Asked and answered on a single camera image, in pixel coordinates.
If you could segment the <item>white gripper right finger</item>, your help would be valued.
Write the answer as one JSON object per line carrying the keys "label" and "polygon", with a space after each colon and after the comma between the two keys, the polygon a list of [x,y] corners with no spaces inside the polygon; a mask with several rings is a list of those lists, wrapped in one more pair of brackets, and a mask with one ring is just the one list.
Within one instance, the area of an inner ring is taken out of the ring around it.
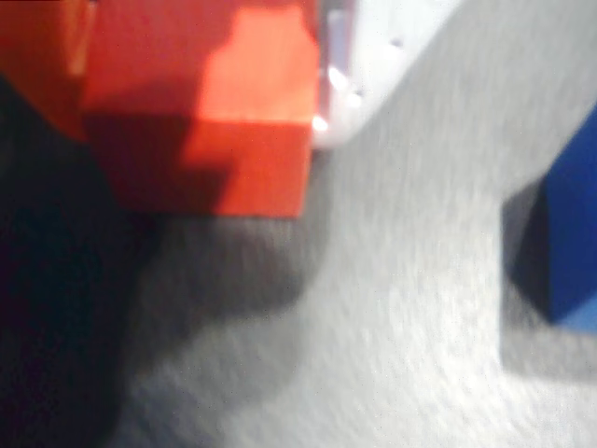
{"label": "white gripper right finger", "polygon": [[336,148],[358,134],[461,4],[323,1],[313,146]]}

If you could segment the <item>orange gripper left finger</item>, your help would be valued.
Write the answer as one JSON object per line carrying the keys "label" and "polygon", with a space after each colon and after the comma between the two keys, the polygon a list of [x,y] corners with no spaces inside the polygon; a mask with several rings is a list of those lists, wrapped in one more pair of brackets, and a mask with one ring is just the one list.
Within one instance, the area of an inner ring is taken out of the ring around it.
{"label": "orange gripper left finger", "polygon": [[1,75],[52,126],[83,141],[80,98],[96,3],[3,1]]}

